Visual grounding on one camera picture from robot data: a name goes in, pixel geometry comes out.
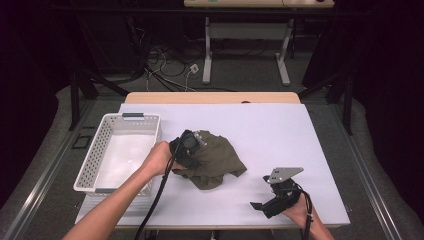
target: white tabletop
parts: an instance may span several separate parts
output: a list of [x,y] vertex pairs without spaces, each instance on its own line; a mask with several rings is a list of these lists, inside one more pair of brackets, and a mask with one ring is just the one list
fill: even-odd
[[[250,202],[265,203],[275,196],[262,179],[275,167],[303,167],[304,171],[293,180],[311,194],[324,224],[350,223],[303,104],[122,104],[120,112],[159,114],[162,139],[167,141],[174,140],[185,129],[221,135],[230,141],[248,169],[238,178],[226,174],[222,185],[207,191],[171,173],[146,228],[294,227],[283,215],[267,219],[250,206]],[[153,179],[153,196],[136,199],[118,225],[137,226],[142,222],[160,181],[161,177]],[[77,221],[99,200],[86,197]]]

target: forearm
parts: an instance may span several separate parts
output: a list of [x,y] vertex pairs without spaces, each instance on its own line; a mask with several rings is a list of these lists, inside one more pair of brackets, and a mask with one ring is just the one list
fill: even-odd
[[152,177],[150,171],[138,169],[121,187],[85,215],[64,239],[107,239],[133,199]]

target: human hand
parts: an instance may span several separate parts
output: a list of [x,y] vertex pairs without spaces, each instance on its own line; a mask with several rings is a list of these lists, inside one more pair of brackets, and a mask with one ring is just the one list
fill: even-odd
[[[166,166],[168,165],[168,161],[171,156],[172,154],[169,149],[168,142],[162,141],[156,143],[150,150],[149,155],[147,155],[140,169],[145,169],[145,171],[151,174],[152,177],[162,175],[165,173]],[[177,162],[174,162],[172,169],[185,168]]]
[[[282,214],[289,217],[300,228],[305,229],[306,217],[308,214],[306,208],[305,194],[301,193],[299,200],[291,208],[287,208]],[[334,240],[330,231],[321,222],[315,207],[312,205],[312,222],[310,225],[311,236],[316,240]]]

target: black curtain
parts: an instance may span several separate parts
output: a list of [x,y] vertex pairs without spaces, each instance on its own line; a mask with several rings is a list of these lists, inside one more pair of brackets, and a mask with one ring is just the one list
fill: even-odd
[[55,117],[69,70],[37,1],[0,2],[2,133],[0,206],[31,163]]
[[[349,73],[354,76],[353,96],[366,109],[381,166],[423,221],[424,105],[420,100],[424,93],[424,4],[418,0],[338,0],[336,5],[336,11],[370,11],[376,18],[330,22],[303,84],[314,86],[340,73],[351,57],[361,52]],[[358,48],[357,43],[364,39],[369,40],[365,48]],[[333,82],[330,92],[343,86],[343,80]]]

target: cable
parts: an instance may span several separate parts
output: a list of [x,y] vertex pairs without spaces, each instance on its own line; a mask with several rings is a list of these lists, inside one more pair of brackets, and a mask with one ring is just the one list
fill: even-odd
[[160,54],[164,53],[164,51],[162,49],[158,48],[158,47],[152,47],[152,49],[154,51],[149,52],[149,56],[147,57],[147,59],[148,59],[148,62],[150,64],[157,64],[159,62],[159,60],[160,60],[159,59]]
[[204,55],[204,53],[203,52],[200,52],[199,50],[197,50],[197,49],[194,49],[194,48],[192,48],[192,47],[188,47],[188,48],[191,48],[191,49],[193,49],[193,50],[195,50],[195,51],[197,51],[197,52],[199,52],[199,54],[195,57],[195,58],[193,58],[193,59],[191,59],[191,60],[188,60],[188,61],[184,61],[184,60],[182,60],[180,57],[177,57],[177,56],[175,56],[175,55],[173,55],[173,54],[171,54],[171,53],[169,53],[168,52],[168,54],[169,54],[169,56],[171,56],[173,59],[175,59],[175,60],[177,60],[177,61],[180,61],[180,62],[182,62],[182,63],[184,63],[184,64],[191,64],[191,63],[194,63],[195,61],[197,61],[197,60],[199,60],[203,55]]
[[177,77],[177,76],[180,76],[181,74],[183,74],[184,71],[185,71],[185,69],[186,69],[186,64],[182,60],[180,60],[180,59],[177,59],[177,58],[174,58],[174,59],[182,63],[183,69],[180,72],[178,72],[176,74],[173,74],[173,75],[164,73],[162,71],[162,69],[160,70],[160,73],[162,73],[163,75],[165,75],[167,77]]
[[144,227],[147,224],[147,221],[149,221],[150,216],[152,215],[153,211],[156,208],[156,205],[159,202],[160,196],[162,195],[163,189],[165,188],[166,181],[168,180],[169,173],[172,170],[172,165],[175,162],[175,154],[178,152],[178,149],[180,148],[181,139],[183,137],[183,134],[181,134],[181,136],[180,136],[180,138],[178,140],[177,147],[175,148],[175,151],[172,153],[172,156],[168,160],[168,163],[167,163],[166,168],[165,168],[165,174],[162,177],[162,181],[160,183],[158,193],[156,194],[156,197],[155,197],[155,199],[154,199],[154,201],[152,203],[152,206],[149,209],[149,212],[147,213],[146,217],[144,218],[143,222],[141,223],[141,225],[138,228],[137,233],[136,233],[136,235],[134,237],[134,239],[136,239],[136,240],[140,239],[140,236],[142,235],[142,232],[144,230]]
[[166,61],[167,61],[165,55],[162,52],[159,52],[159,54],[161,54],[163,56],[164,61],[161,63],[159,69],[157,69],[155,71],[152,71],[150,68],[145,67],[145,70],[147,70],[149,72],[147,74],[147,80],[149,80],[150,79],[150,76],[153,75],[159,81],[159,83],[161,83],[169,91],[173,92],[174,90],[172,90],[170,87],[166,86],[164,82],[162,82],[162,80],[165,81],[165,79],[162,78],[161,76],[159,76],[158,74],[156,74],[156,72],[160,71],[166,65]]
[[150,80],[150,76],[154,76],[154,77],[156,78],[156,80],[158,80],[158,81],[159,81],[159,83],[161,83],[164,87],[166,87],[166,88],[167,88],[169,91],[171,91],[171,92],[175,92],[175,90],[176,90],[176,91],[179,91],[179,92],[182,92],[182,91],[183,91],[183,90],[185,90],[185,89],[190,90],[190,91],[193,91],[193,92],[195,92],[195,91],[196,91],[196,90],[194,90],[193,88],[189,88],[189,87],[187,87],[187,86],[183,86],[183,85],[181,85],[181,84],[179,84],[179,83],[176,83],[176,82],[174,82],[174,81],[171,81],[171,80],[169,80],[169,79],[163,78],[163,77],[162,77],[162,76],[160,76],[159,74],[157,74],[157,73],[153,72],[153,71],[152,71],[150,68],[148,68],[148,67],[146,67],[146,68],[145,68],[145,70],[149,72],[148,77],[147,77],[147,81],[149,81],[149,80]]
[[306,201],[306,223],[305,223],[305,229],[303,231],[303,240],[308,240],[309,239],[309,232],[311,229],[311,223],[312,223],[312,201],[311,201],[311,197],[309,196],[309,194],[307,192],[305,192],[303,189],[300,189],[300,191],[305,195],[305,201]]
[[159,61],[159,54],[162,55],[163,57],[163,62],[160,64],[159,69],[153,71],[152,73],[158,72],[158,71],[162,71],[162,68],[165,67],[167,60],[165,55],[162,52],[158,52],[158,61]]
[[[259,50],[258,53],[250,54],[251,52],[253,52],[253,50],[257,50],[262,43],[265,43],[264,47],[261,50]],[[253,44],[252,46],[250,46],[250,49],[248,49],[246,52],[237,54],[237,53],[223,52],[224,44],[221,43],[221,45],[222,45],[221,49],[220,50],[214,49],[213,52],[215,52],[217,54],[229,55],[229,56],[259,56],[267,50],[268,44],[269,44],[268,39],[266,39],[266,40],[263,40],[263,39],[256,40],[256,43]]]
[[[103,50],[102,46],[100,46],[99,42],[97,41],[96,37],[94,36],[93,32],[91,31],[90,27],[87,25],[87,23],[85,22],[85,20],[82,17],[79,17],[78,18],[78,21],[81,24],[81,26],[86,30],[86,32],[88,33],[89,37],[92,39],[92,42],[94,42],[95,47],[103,55],[103,57],[106,60],[106,62],[109,63],[109,65],[113,69],[117,70],[119,73],[125,73],[119,67],[117,67],[114,63],[112,63],[112,61],[110,60],[109,56],[107,56],[107,54]],[[133,73],[130,78],[122,79],[122,80],[115,80],[114,83],[115,84],[123,84],[123,83],[131,82],[131,81],[134,81],[135,79],[139,78],[142,74],[143,74],[143,72],[136,70],[135,73]]]

